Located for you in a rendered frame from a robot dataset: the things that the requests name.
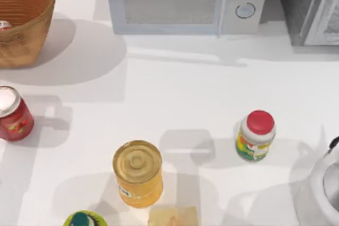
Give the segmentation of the brown woven basket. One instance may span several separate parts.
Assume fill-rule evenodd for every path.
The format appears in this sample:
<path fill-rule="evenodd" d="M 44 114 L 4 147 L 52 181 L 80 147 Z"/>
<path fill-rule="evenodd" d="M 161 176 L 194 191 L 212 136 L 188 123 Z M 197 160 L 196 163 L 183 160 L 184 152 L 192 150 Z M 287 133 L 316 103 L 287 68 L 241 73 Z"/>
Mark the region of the brown woven basket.
<path fill-rule="evenodd" d="M 38 60 L 50 28 L 56 0 L 0 0 L 0 69 L 30 66 Z"/>

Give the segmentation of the pale microwave oven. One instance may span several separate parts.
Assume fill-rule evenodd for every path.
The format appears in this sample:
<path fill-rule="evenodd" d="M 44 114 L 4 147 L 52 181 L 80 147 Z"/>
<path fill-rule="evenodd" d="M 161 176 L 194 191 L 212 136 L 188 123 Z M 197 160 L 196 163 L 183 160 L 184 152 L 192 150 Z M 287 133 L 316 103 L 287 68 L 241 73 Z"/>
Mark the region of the pale microwave oven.
<path fill-rule="evenodd" d="M 217 35 L 221 0 L 108 0 L 116 34 Z M 222 35 L 254 33 L 265 0 L 226 0 Z M 236 16 L 237 6 L 251 3 L 255 14 Z"/>

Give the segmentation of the yellow tin can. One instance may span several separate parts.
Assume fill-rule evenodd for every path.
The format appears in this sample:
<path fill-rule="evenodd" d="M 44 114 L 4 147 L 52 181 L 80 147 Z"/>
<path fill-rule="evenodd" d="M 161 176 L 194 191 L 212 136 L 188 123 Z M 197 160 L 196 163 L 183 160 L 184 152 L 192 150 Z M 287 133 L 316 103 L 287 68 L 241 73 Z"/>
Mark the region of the yellow tin can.
<path fill-rule="evenodd" d="M 114 153 L 112 167 L 119 195 L 128 206 L 149 207 L 161 197 L 162 156 L 150 142 L 134 140 L 123 144 Z"/>

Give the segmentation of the microwave knob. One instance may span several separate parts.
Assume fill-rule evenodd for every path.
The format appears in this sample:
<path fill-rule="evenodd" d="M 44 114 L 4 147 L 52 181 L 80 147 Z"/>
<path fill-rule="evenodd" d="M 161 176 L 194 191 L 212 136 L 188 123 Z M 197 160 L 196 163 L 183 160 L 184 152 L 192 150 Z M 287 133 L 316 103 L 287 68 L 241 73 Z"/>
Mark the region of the microwave knob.
<path fill-rule="evenodd" d="M 248 19 L 252 17 L 256 12 L 256 8 L 251 3 L 237 6 L 235 14 L 240 19 Z"/>

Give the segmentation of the jar with red lid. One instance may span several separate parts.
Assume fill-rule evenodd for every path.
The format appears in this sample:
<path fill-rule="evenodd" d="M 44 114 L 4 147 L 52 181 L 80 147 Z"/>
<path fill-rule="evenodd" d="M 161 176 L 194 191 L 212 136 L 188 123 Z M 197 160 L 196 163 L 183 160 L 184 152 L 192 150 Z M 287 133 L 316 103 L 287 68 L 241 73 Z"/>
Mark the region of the jar with red lid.
<path fill-rule="evenodd" d="M 275 135 L 273 116 L 264 110 L 254 110 L 240 122 L 236 150 L 247 161 L 260 161 L 266 157 Z"/>

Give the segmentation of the green round container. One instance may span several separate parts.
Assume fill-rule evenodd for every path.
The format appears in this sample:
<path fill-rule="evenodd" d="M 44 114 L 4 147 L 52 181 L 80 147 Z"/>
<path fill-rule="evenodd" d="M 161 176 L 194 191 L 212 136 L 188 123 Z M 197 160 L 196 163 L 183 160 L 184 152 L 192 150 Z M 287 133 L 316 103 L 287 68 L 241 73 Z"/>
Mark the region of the green round container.
<path fill-rule="evenodd" d="M 81 210 L 71 214 L 63 226 L 108 226 L 108 224 L 97 213 Z"/>

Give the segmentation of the red can with white lid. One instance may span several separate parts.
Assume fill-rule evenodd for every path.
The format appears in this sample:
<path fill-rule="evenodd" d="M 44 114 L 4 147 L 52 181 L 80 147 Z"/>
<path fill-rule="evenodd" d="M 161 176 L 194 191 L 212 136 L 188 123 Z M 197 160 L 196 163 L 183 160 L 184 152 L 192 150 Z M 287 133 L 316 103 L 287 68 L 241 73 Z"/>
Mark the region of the red can with white lid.
<path fill-rule="evenodd" d="M 18 91 L 11 86 L 0 86 L 0 139 L 22 140 L 33 126 L 32 114 Z"/>

